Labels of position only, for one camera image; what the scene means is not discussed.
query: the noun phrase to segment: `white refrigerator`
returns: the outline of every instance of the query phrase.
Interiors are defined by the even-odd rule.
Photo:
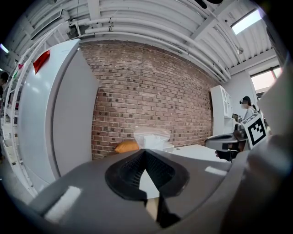
[[[78,165],[91,161],[92,115],[98,80],[79,50],[80,39],[57,44],[19,102],[20,156],[40,192]]]

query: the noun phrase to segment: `gray plastic surface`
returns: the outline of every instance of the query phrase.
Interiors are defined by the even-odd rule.
[[[220,233],[222,221],[242,180],[248,151],[239,153],[232,167],[218,188],[206,198],[197,209],[173,226],[164,229],[161,234],[177,233]]]
[[[235,233],[268,206],[292,170],[292,151],[292,136],[272,136],[250,151],[244,179],[225,218],[224,233]]]
[[[127,201],[114,193],[105,181],[105,171],[110,165],[135,151],[82,164],[42,191],[30,204],[40,215],[67,190],[68,186],[82,189],[80,197],[65,215],[60,225],[84,233],[149,233],[161,227],[151,218],[143,202]],[[228,171],[231,163],[195,160],[159,152],[162,156],[180,163],[190,173],[191,179],[177,197],[166,200],[170,212],[187,216],[217,190],[225,176],[206,172],[208,166]]]

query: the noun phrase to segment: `orange pillow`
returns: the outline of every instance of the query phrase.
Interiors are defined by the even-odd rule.
[[[128,151],[133,151],[139,149],[137,142],[135,141],[124,141],[121,142],[117,147],[115,148],[115,151],[117,153],[125,153]]]

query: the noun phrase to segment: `window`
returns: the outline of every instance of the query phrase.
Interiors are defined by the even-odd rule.
[[[280,67],[274,67],[252,75],[251,79],[256,93],[260,94],[268,91],[281,73],[282,69]]]
[[[276,78],[278,78],[280,76],[280,74],[282,73],[282,68],[275,68],[273,70],[273,72],[274,72]]]

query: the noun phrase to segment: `white shelving unit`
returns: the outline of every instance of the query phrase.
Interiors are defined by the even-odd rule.
[[[17,104],[27,73],[33,66],[33,62],[38,58],[38,56],[46,51],[47,45],[49,44],[48,40],[50,40],[50,46],[54,46],[65,41],[63,35],[60,33],[60,28],[63,26],[63,24],[64,23],[59,24],[51,31],[42,35],[21,56],[18,64],[23,64],[23,67],[19,69],[18,64],[16,65],[14,72],[11,73],[9,77],[10,79],[8,88],[4,90],[4,94],[6,93],[6,99],[4,105],[4,116],[1,119],[1,145],[14,174],[33,197],[37,195],[37,191],[33,187],[33,184],[27,174],[18,149]]]
[[[213,108],[213,135],[232,133],[234,121],[232,119],[233,107],[231,96],[218,85],[211,88]]]

